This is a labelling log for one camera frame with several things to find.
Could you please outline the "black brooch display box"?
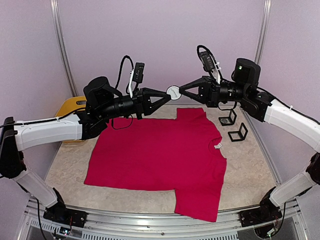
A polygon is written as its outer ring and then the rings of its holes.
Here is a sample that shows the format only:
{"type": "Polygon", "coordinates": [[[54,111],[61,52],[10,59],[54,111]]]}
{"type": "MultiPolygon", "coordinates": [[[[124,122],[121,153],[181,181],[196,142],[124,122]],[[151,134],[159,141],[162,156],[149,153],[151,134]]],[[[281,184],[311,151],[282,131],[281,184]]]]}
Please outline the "black brooch display box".
{"type": "Polygon", "coordinates": [[[229,111],[228,116],[221,116],[221,117],[218,118],[218,120],[219,120],[219,122],[220,122],[220,124],[221,124],[222,126],[232,126],[232,125],[235,124],[236,119],[237,119],[237,114],[236,114],[236,112],[235,112],[233,109],[231,109],[231,110],[229,111]],[[229,123],[228,123],[228,124],[223,124],[223,123],[221,123],[221,120],[222,120],[222,119],[227,119],[227,120],[229,121],[229,123]]]}

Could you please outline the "magenta t-shirt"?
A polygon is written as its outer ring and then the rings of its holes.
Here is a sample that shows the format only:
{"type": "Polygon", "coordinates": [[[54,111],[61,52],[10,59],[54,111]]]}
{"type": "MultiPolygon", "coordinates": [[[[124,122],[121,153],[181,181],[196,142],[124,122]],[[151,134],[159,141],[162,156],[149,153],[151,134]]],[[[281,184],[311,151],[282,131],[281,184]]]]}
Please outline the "magenta t-shirt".
{"type": "Polygon", "coordinates": [[[118,118],[98,137],[84,183],[137,191],[174,191],[175,213],[215,222],[227,160],[222,136],[202,108],[174,119],[118,118]]]}

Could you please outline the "yellow plastic basket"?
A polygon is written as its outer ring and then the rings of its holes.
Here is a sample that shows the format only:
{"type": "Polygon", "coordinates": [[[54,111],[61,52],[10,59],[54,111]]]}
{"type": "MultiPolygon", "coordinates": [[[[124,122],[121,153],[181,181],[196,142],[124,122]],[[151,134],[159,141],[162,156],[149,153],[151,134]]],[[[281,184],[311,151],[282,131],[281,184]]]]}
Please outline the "yellow plastic basket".
{"type": "Polygon", "coordinates": [[[87,99],[85,96],[75,96],[68,98],[64,101],[60,109],[55,114],[55,117],[62,117],[73,110],[79,109],[79,108],[85,108],[86,107],[87,99]]]}

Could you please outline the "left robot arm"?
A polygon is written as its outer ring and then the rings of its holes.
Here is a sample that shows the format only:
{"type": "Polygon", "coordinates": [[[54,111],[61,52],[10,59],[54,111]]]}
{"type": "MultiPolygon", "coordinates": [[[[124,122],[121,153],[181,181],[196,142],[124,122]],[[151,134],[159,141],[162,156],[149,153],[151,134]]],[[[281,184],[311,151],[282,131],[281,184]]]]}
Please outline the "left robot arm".
{"type": "Polygon", "coordinates": [[[0,135],[1,176],[12,179],[33,195],[45,207],[43,217],[46,220],[79,228],[84,227],[88,214],[67,208],[60,193],[27,167],[23,151],[49,143],[96,138],[111,119],[131,115],[141,119],[171,100],[165,92],[146,87],[122,95],[105,76],[91,80],[83,92],[85,107],[64,116],[34,121],[15,121],[7,117],[0,135]]]}

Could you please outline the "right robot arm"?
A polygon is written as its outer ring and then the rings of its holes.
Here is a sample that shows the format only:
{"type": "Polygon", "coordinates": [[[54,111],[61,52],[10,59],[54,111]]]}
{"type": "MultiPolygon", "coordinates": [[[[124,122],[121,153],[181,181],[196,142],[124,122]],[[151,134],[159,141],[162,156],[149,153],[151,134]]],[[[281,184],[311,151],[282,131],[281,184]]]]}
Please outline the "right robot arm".
{"type": "Polygon", "coordinates": [[[239,213],[242,227],[267,223],[284,216],[280,207],[288,200],[301,196],[320,183],[320,123],[281,102],[258,87],[261,68],[255,62],[238,58],[232,81],[217,82],[214,76],[203,76],[179,87],[179,93],[208,108],[229,101],[251,117],[274,125],[302,140],[315,151],[306,169],[290,180],[270,189],[257,208],[239,213]]]}

